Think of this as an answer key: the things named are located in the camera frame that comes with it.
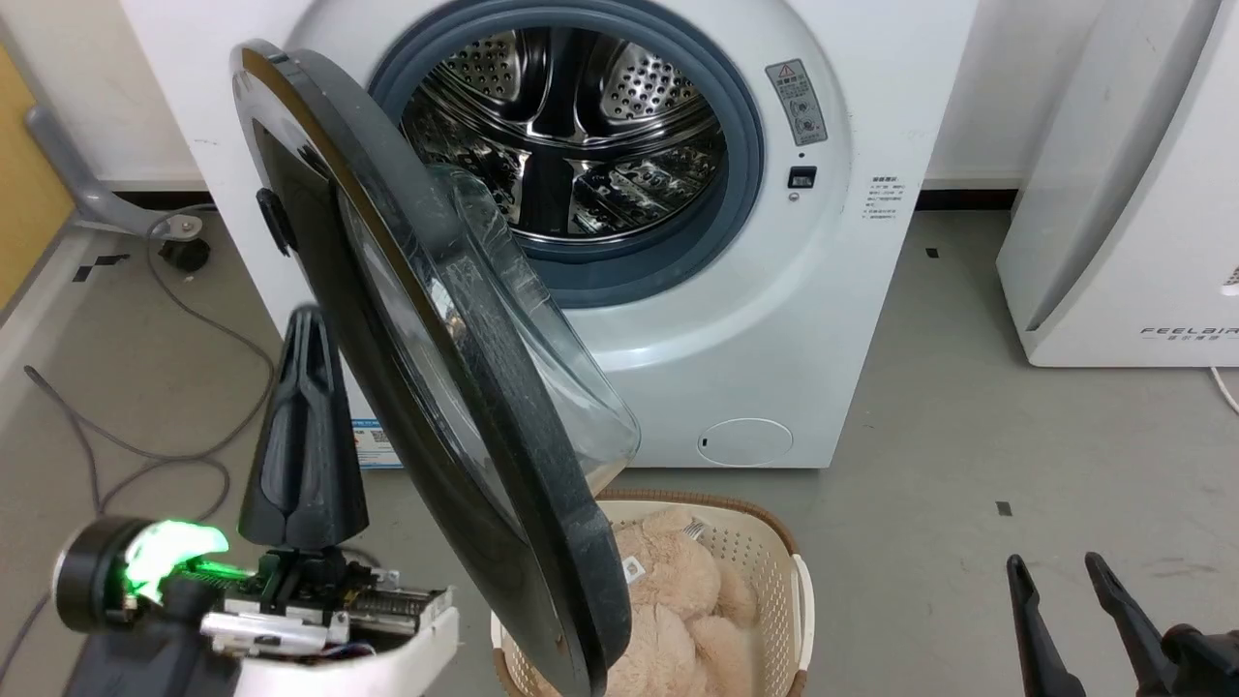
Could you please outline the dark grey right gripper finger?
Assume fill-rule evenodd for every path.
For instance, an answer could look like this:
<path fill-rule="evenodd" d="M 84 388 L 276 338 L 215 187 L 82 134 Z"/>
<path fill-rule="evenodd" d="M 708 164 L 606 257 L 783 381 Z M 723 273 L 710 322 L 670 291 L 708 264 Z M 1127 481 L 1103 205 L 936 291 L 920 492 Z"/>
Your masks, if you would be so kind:
<path fill-rule="evenodd" d="M 1080 678 L 1066 669 L 1040 612 L 1035 578 L 1018 553 L 1009 556 L 1006 577 L 1011 595 L 1018 667 L 1026 696 L 1085 696 Z"/>
<path fill-rule="evenodd" d="M 1163 635 L 1150 621 L 1137 600 L 1111 572 L 1097 552 L 1085 553 L 1085 569 L 1101 608 L 1115 623 L 1127 660 L 1137 682 L 1137 696 L 1171 696 L 1165 681 L 1173 680 L 1175 669 L 1163 656 Z"/>

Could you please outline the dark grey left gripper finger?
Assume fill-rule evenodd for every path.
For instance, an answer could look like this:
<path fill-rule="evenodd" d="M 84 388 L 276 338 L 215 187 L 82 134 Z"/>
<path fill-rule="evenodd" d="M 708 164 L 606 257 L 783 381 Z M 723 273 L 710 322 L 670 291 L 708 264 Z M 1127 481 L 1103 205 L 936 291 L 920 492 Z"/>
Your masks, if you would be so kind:
<path fill-rule="evenodd" d="M 305 306 L 287 318 L 256 453 L 242 501 L 239 532 L 252 543 L 287 548 L 287 517 L 297 510 L 304 468 Z"/>
<path fill-rule="evenodd" d="M 344 366 L 318 306 L 287 323 L 282 365 L 284 543 L 325 550 L 369 526 Z"/>

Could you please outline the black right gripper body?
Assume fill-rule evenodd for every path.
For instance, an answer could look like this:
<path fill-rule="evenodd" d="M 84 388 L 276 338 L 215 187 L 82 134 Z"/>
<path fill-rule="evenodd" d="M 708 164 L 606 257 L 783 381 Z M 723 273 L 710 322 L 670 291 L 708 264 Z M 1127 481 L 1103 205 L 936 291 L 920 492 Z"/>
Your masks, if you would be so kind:
<path fill-rule="evenodd" d="M 1165 631 L 1165 657 L 1175 666 L 1172 696 L 1238 696 L 1238 630 L 1204 634 L 1189 623 Z"/>

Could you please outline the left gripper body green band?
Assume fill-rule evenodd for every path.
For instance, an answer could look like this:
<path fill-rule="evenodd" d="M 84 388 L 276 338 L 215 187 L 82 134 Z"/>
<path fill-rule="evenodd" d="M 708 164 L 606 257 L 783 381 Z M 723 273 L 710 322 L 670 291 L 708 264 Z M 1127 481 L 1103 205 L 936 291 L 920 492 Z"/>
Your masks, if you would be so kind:
<path fill-rule="evenodd" d="M 413 591 L 336 547 L 245 569 L 195 522 L 107 516 L 53 569 L 85 636 L 67 696 L 421 696 L 460 647 L 453 591 Z"/>

